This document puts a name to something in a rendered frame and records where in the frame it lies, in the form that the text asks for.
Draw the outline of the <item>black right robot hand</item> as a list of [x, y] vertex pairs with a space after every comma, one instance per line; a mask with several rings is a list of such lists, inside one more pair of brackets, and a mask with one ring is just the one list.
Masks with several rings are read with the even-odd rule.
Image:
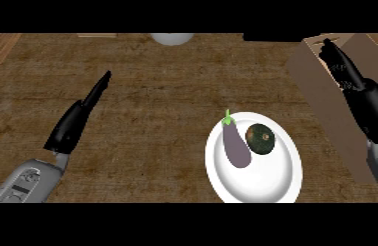
[[378, 83], [365, 77], [342, 48], [324, 40], [320, 58], [339, 83], [356, 123], [368, 140], [378, 144]]

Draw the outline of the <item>white round bowl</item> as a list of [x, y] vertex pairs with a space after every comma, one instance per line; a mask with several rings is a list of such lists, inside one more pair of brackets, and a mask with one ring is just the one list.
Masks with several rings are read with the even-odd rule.
[[185, 44], [194, 37], [193, 33], [153, 33], [154, 40], [166, 46]]

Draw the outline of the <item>pale wooden board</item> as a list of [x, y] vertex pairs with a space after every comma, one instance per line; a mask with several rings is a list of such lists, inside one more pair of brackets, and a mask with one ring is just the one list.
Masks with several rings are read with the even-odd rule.
[[117, 33], [77, 33], [82, 38], [117, 38]]

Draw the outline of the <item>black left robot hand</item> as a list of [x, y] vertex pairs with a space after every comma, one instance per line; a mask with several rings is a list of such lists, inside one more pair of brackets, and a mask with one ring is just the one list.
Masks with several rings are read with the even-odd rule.
[[67, 110], [46, 141], [46, 150], [63, 154], [70, 154], [76, 149], [91, 112], [98, 104], [103, 93], [108, 88], [111, 76], [113, 73], [107, 72], [98, 81], [86, 99], [79, 100]]

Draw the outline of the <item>purple eggplant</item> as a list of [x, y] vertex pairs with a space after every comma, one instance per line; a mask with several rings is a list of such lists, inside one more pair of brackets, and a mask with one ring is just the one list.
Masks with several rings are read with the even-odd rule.
[[252, 163], [252, 153], [244, 139], [241, 138], [237, 121], [231, 116], [231, 110], [225, 111], [222, 120], [224, 145], [231, 164], [237, 168], [246, 168]]

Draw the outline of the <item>white oval plate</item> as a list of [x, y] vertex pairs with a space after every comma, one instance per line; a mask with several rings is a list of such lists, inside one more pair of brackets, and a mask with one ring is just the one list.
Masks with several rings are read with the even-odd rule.
[[[253, 151], [247, 167], [237, 168], [227, 155], [224, 144], [225, 119], [234, 120], [241, 138], [249, 127], [263, 124], [274, 132], [272, 152]], [[302, 158], [294, 141], [281, 125], [255, 112], [225, 112], [213, 127], [206, 145], [206, 169], [213, 189], [227, 203], [294, 203], [302, 190]]]

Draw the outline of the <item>brown cardboard box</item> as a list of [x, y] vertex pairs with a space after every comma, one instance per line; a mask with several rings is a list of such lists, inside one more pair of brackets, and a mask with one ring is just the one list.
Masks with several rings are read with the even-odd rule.
[[368, 166], [368, 139], [348, 106], [340, 86], [320, 58], [323, 41], [330, 39], [356, 64], [364, 77], [378, 82], [378, 43], [365, 33], [330, 33], [300, 42], [287, 67], [312, 107], [330, 141], [358, 183], [376, 184]]

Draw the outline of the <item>dark green squash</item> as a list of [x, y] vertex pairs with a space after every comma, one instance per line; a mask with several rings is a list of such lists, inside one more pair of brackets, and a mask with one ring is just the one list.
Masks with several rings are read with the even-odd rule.
[[247, 144], [252, 151], [259, 155], [266, 155], [275, 148], [275, 133], [271, 128], [256, 123], [249, 127], [246, 133]]

